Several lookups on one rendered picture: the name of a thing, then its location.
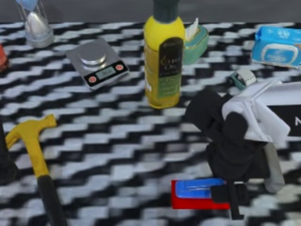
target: wipes package lid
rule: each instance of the wipes package lid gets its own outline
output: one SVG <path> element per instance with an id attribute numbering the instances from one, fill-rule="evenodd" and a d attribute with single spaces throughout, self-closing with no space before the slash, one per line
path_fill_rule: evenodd
<path id="1" fill-rule="evenodd" d="M 255 34 L 252 61 L 298 68 L 301 63 L 301 30 L 262 26 Z"/>
<path id="2" fill-rule="evenodd" d="M 287 136 L 301 137 L 301 82 L 257 82 L 242 90 L 222 107 L 248 122 L 245 139 L 281 143 Z"/>

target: blue wipes pack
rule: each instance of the blue wipes pack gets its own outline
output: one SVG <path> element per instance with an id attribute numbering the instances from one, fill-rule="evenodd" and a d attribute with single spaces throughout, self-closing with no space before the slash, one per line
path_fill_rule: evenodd
<path id="1" fill-rule="evenodd" d="M 301 30 L 262 26 L 255 34 L 252 61 L 298 68 L 301 63 Z"/>

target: hammer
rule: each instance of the hammer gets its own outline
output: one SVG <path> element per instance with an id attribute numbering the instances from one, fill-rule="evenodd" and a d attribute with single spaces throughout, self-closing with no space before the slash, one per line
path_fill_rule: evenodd
<path id="1" fill-rule="evenodd" d="M 41 120 L 28 120 L 15 126 L 5 137 L 8 149 L 18 140 L 22 139 L 37 179 L 39 192 L 43 201 L 45 212 L 51 226 L 67 226 L 55 185 L 49 175 L 47 164 L 40 147 L 39 134 L 45 128 L 56 126 L 53 114 Z"/>

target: kitchen scale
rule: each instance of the kitchen scale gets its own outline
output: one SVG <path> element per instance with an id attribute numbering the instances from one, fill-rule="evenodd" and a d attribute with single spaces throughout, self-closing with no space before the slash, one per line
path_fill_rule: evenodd
<path id="1" fill-rule="evenodd" d="M 66 56 L 91 89 L 112 83 L 129 72 L 128 67 L 103 38 L 69 50 Z"/>

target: red box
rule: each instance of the red box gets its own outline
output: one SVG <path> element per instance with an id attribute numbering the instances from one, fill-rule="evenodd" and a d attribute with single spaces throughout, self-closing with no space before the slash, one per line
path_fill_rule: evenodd
<path id="1" fill-rule="evenodd" d="M 175 210 L 229 210 L 228 203 L 214 203 L 212 199 L 181 199 L 175 195 L 176 180 L 171 181 L 171 203 Z"/>

